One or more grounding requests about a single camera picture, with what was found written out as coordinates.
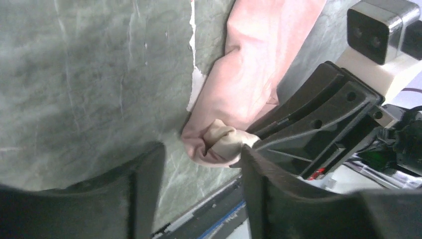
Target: mounting hole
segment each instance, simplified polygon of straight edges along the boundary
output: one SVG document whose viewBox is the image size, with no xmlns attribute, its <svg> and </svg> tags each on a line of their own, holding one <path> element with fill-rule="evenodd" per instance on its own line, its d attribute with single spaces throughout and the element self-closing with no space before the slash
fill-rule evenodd
<svg viewBox="0 0 422 239">
<path fill-rule="evenodd" d="M 383 115 L 382 115 L 382 112 L 381 111 L 378 111 L 378 112 L 375 112 L 374 113 L 374 118 L 377 119 L 377 120 L 381 119 L 382 116 Z"/>
<path fill-rule="evenodd" d="M 356 93 L 355 92 L 350 92 L 349 94 L 347 94 L 347 101 L 352 102 L 356 99 Z"/>
<path fill-rule="evenodd" d="M 312 125 L 312 128 L 319 129 L 322 127 L 322 121 L 320 121 L 319 119 L 314 120 L 311 125 Z"/>
</svg>

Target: blue tape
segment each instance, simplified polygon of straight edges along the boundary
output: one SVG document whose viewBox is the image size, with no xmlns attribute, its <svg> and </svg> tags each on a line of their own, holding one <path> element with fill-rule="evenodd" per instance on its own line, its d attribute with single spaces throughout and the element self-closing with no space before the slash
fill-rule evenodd
<svg viewBox="0 0 422 239">
<path fill-rule="evenodd" d="M 245 205 L 245 200 L 242 200 L 239 204 L 236 205 L 230 212 L 228 212 L 224 217 L 222 217 L 220 220 L 218 220 L 212 227 L 210 227 L 208 230 L 206 230 L 202 235 L 198 237 L 198 239 L 204 239 L 206 236 L 208 236 L 210 233 L 212 233 L 218 226 L 224 223 L 224 221 L 229 218 L 234 212 L 236 212 L 239 208 L 243 207 Z"/>
</svg>

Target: camera lens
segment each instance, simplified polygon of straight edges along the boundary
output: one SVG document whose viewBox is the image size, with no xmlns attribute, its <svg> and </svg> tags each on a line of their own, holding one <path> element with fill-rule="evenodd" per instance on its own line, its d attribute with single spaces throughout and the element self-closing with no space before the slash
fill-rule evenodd
<svg viewBox="0 0 422 239">
<path fill-rule="evenodd" d="M 378 37 L 374 36 L 371 40 L 371 45 L 375 48 L 380 47 L 380 45 L 381 45 L 380 39 Z"/>
<path fill-rule="evenodd" d="M 362 37 L 362 31 L 360 30 L 359 27 L 355 27 L 353 29 L 353 34 L 357 37 L 357 38 L 361 38 Z"/>
</svg>

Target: torn paper edge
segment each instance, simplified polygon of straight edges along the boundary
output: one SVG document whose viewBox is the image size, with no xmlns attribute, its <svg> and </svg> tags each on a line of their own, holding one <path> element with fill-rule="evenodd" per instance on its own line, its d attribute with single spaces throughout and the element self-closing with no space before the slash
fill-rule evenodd
<svg viewBox="0 0 422 239">
<path fill-rule="evenodd" d="M 192 49 L 192 55 L 193 55 L 193 65 L 194 70 L 192 72 L 192 91 L 191 96 L 189 97 L 188 106 L 186 107 L 186 110 L 191 112 L 192 108 L 195 105 L 195 102 L 198 99 L 199 93 L 202 90 L 202 86 L 205 83 L 205 79 L 207 78 L 205 75 L 202 74 L 202 72 L 199 70 L 199 68 L 196 66 L 196 47 L 195 47 L 195 32 L 197 26 L 195 25 L 195 0 L 191 0 L 191 19 L 189 20 L 189 24 L 192 26 L 192 37 L 191 40 L 189 40 L 189 45 Z"/>
</svg>

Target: crumpled cloth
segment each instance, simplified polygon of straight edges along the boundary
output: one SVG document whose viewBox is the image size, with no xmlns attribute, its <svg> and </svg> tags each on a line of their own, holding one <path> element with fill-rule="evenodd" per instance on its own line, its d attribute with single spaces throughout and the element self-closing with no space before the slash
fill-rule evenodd
<svg viewBox="0 0 422 239">
<path fill-rule="evenodd" d="M 218 59 L 182 131 L 188 156 L 210 167 L 239 160 L 245 130 L 277 103 L 277 85 L 311 31 L 325 0 L 237 0 Z"/>
</svg>

